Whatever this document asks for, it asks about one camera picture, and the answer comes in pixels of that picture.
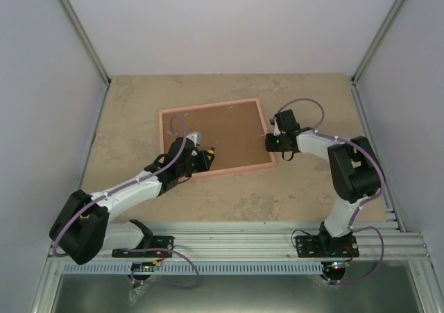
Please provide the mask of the yellow handled screwdriver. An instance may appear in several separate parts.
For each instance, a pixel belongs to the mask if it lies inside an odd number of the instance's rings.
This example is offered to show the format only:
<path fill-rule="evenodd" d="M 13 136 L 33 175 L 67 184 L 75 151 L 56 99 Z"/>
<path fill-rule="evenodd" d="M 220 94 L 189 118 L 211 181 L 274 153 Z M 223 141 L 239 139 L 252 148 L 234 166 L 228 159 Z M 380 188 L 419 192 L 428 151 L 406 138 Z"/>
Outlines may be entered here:
<path fill-rule="evenodd" d="M 207 158 L 209 160 L 213 160 L 214 159 L 214 152 L 215 152 L 215 147 L 214 146 L 207 150 Z"/>

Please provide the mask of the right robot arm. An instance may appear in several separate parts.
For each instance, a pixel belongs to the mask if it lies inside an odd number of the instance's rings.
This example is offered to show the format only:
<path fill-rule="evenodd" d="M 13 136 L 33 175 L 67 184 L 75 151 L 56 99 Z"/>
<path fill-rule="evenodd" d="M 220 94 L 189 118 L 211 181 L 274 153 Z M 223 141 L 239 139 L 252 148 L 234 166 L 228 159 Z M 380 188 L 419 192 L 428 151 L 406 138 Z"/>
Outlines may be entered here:
<path fill-rule="evenodd" d="M 352 225 L 364 204 L 373 200 L 385 186 L 384 174 L 373 148 L 364 136 L 352 139 L 326 135 L 315 128 L 302 128 L 292 110 L 278 112 L 270 119 L 273 132 L 266 134 L 268 152 L 291 160 L 297 153 L 308 153 L 329 162 L 334 191 L 338 199 L 321 223 L 319 251 L 334 257 L 343 242 L 352 236 Z"/>

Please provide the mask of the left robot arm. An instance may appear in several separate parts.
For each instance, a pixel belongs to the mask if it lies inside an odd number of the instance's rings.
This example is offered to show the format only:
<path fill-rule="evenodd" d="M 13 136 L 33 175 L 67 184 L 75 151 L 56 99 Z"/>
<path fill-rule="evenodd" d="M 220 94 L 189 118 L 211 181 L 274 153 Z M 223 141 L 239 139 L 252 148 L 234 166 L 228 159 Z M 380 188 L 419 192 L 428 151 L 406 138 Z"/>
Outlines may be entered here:
<path fill-rule="evenodd" d="M 200 134 L 178 137 L 135 177 L 101 192 L 73 192 L 49 231 L 54 256 L 69 256 L 79 265 L 105 251 L 144 257 L 155 248 L 153 232 L 141 221 L 113 220 L 130 208 L 157 198 L 195 173 L 209 171 L 214 149 L 200 150 Z"/>

